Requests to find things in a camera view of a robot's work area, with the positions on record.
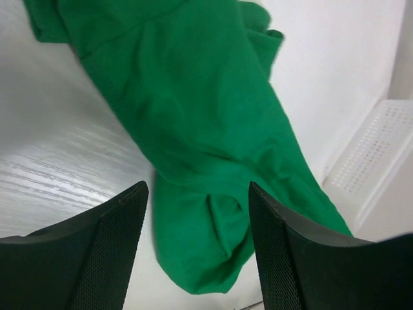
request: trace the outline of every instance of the perforated plastic basket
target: perforated plastic basket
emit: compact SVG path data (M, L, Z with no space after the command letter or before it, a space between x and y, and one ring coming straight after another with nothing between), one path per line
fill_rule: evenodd
M412 150L413 101L377 104L323 182L353 232Z

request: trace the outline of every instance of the green cloth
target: green cloth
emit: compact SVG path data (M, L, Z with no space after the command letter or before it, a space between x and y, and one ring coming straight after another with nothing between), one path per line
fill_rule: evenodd
M39 41L69 43L152 162L157 259L189 293L227 292L254 252L248 185L350 234L268 83L283 40L236 0L25 0ZM299 85L291 85L299 91Z

